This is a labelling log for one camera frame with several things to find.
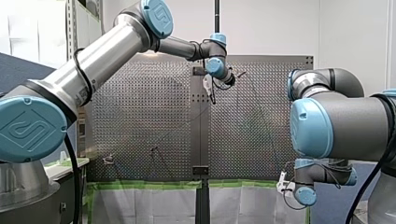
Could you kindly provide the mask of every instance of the metal bracket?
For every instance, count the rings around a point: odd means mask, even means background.
[[[198,77],[204,77],[207,74],[205,69],[202,66],[193,66],[192,67],[192,75]]]
[[[192,166],[193,175],[209,175],[209,166]]]

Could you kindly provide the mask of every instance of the white fabric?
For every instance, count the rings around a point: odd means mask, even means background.
[[[287,198],[291,206],[301,207]],[[215,224],[304,224],[305,210],[288,208],[276,189],[210,189],[210,220]]]
[[[92,224],[195,224],[196,189],[108,189],[94,193]]]

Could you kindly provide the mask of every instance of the wire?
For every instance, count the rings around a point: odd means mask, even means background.
[[[300,207],[300,208],[296,208],[296,207],[291,206],[291,205],[288,203],[288,201],[286,200],[286,190],[292,192],[292,189],[288,189],[288,187],[289,187],[289,184],[294,180],[294,178],[295,178],[295,176],[289,181],[288,185],[286,185],[286,187],[285,187],[284,189],[282,189],[282,190],[283,190],[283,201],[285,201],[285,204],[286,204],[289,208],[291,208],[291,209],[293,209],[293,210],[299,211],[299,210],[305,209],[307,206]]]
[[[214,82],[213,81],[213,84],[215,85],[215,87],[217,87],[219,90],[221,90],[221,91],[227,91],[227,90],[229,90],[232,86],[230,85],[230,86],[228,86],[228,87],[226,87],[226,88],[222,88],[222,87],[220,87],[218,84],[216,84],[216,82]]]
[[[350,223],[350,221],[351,221],[351,219],[353,217],[353,213],[354,213],[356,207],[358,206],[358,203],[361,201],[361,197],[363,196],[364,191],[366,191],[366,189],[369,187],[370,183],[373,181],[373,179],[375,178],[376,174],[379,172],[379,170],[384,165],[384,163],[386,163],[388,161],[389,155],[392,152],[392,150],[396,148],[396,127],[395,127],[395,123],[396,123],[396,111],[395,111],[396,105],[393,103],[392,100],[390,100],[387,96],[385,96],[383,94],[377,94],[377,95],[374,95],[374,97],[377,97],[380,100],[386,101],[387,103],[391,104],[391,113],[392,113],[392,116],[394,118],[393,130],[392,130],[391,138],[389,139],[387,148],[384,151],[384,154],[382,155],[381,159],[376,164],[376,166],[373,169],[373,171],[369,174],[367,179],[364,181],[363,185],[361,186],[361,188],[358,191],[358,194],[355,197],[355,200],[353,201],[353,204],[350,206],[349,212],[348,212],[348,214],[346,216],[346,224]]]
[[[259,102],[259,97],[258,97],[259,94],[256,92],[256,89],[254,88],[254,83],[253,83],[253,81],[251,80],[251,78],[250,78],[250,76],[248,74],[247,74],[247,78],[248,78],[248,80],[250,82],[251,89],[253,90],[254,98],[256,99],[257,105],[259,106],[260,115],[261,115],[262,121],[264,122],[264,129],[268,133],[268,137],[270,139],[271,147],[272,147],[273,153],[274,153],[274,159],[275,159],[276,168],[277,168],[277,171],[279,172],[279,167],[278,167],[279,164],[278,164],[278,159],[277,159],[277,155],[276,155],[274,139],[272,138],[271,132],[268,129],[268,123],[267,123],[267,121],[265,119],[264,112],[262,110],[262,106],[260,105],[260,102]]]
[[[91,82],[90,82],[90,79],[87,77],[87,75],[85,74],[84,70],[82,70],[81,67],[79,66],[79,61],[78,61],[78,57],[77,57],[77,56],[78,56],[79,52],[82,51],[82,50],[84,50],[84,49],[77,49],[77,50],[73,53],[73,60],[74,60],[74,62],[75,62],[75,66],[76,66],[76,70],[77,70],[78,74],[84,78],[85,84],[86,84],[87,87],[88,87],[87,99],[86,99],[85,102],[81,105],[81,106],[84,106],[85,104],[87,104],[87,103],[91,100],[92,95],[93,95],[93,88],[92,88],[92,84],[91,84]]]
[[[287,161],[285,163],[285,166],[283,167],[283,171],[286,171],[288,169],[288,165],[291,164],[291,163],[295,163],[295,161]]]
[[[327,166],[325,166],[323,164],[319,164],[319,163],[314,163],[314,165],[321,167],[328,175],[330,175],[332,177],[332,179],[335,182],[334,185],[335,185],[336,188],[338,188],[338,189],[341,188],[340,182],[338,181],[337,178],[335,178],[334,174],[332,173],[332,171],[330,170],[329,167],[327,167]]]
[[[156,163],[156,161],[154,160],[154,155],[153,155],[154,150],[156,150],[156,151],[158,152],[158,154],[159,154],[159,156],[160,156],[160,159],[161,159],[161,161],[162,161],[162,163],[163,163],[163,166],[165,167],[165,169],[167,170],[167,172],[169,173],[169,175],[171,176],[171,178],[173,178],[172,172],[171,172],[171,170],[169,169],[169,166],[168,166],[168,164],[166,163],[166,160],[165,160],[165,158],[163,157],[163,154],[162,154],[161,151],[159,150],[159,147],[160,147],[160,146],[159,146],[159,143],[160,143],[163,139],[165,139],[165,137],[167,137],[169,134],[171,134],[172,132],[175,132],[176,130],[178,130],[179,128],[183,127],[184,125],[186,125],[186,124],[192,122],[193,120],[196,120],[196,119],[200,118],[201,115],[203,115],[203,114],[206,112],[206,110],[207,110],[208,108],[209,108],[209,105],[208,105],[203,111],[201,111],[201,113],[200,113],[199,115],[197,115],[197,116],[194,117],[193,119],[187,120],[186,122],[184,122],[184,123],[182,123],[181,125],[177,126],[175,129],[170,130],[170,131],[167,132],[163,137],[161,137],[159,140],[157,140],[157,141],[155,142],[156,146],[155,146],[155,147],[152,147],[152,148],[150,149],[150,157],[151,157],[152,167],[150,168],[150,174],[149,174],[148,178],[150,178],[153,174],[155,174],[155,166],[156,166],[155,163]]]
[[[184,123],[180,124],[179,126],[177,126],[175,129],[170,130],[169,132],[167,132],[162,138],[160,138],[160,139],[156,142],[156,144],[160,143],[160,142],[161,142],[165,137],[167,137],[170,133],[172,133],[172,132],[178,130],[179,128],[183,127],[184,125],[186,125],[186,124],[192,122],[193,120],[196,120],[196,119],[198,119],[199,117],[201,117],[201,115],[204,114],[208,108],[209,108],[209,106],[207,106],[203,111],[201,111],[201,113],[200,113],[199,115],[197,115],[195,118],[189,119],[189,120],[187,120],[186,122],[184,122]]]
[[[75,210],[73,215],[73,224],[78,224],[79,221],[79,208],[80,208],[80,187],[79,187],[79,169],[76,154],[74,152],[72,143],[70,142],[69,135],[66,134],[64,138],[64,143],[66,144],[67,153],[69,154],[70,161],[72,162],[74,187],[75,187]]]

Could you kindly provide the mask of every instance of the gray wall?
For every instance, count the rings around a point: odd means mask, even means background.
[[[38,64],[31,63],[19,58],[0,53],[0,92],[8,92],[21,84],[26,79],[41,79],[46,77],[54,69]],[[69,128],[68,134],[72,141],[73,148],[76,149],[76,127]],[[62,150],[66,150],[64,145],[56,149],[42,161],[44,164],[59,160]]]

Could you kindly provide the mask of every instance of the silver metal tube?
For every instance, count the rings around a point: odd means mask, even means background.
[[[196,47],[194,44],[176,37],[169,36],[160,40],[158,51],[185,59],[190,59],[195,54]]]
[[[129,22],[121,22],[78,55],[81,69],[98,90],[112,75],[143,48],[141,35]],[[87,86],[73,60],[54,71],[39,85],[58,96],[77,113],[87,98]]]

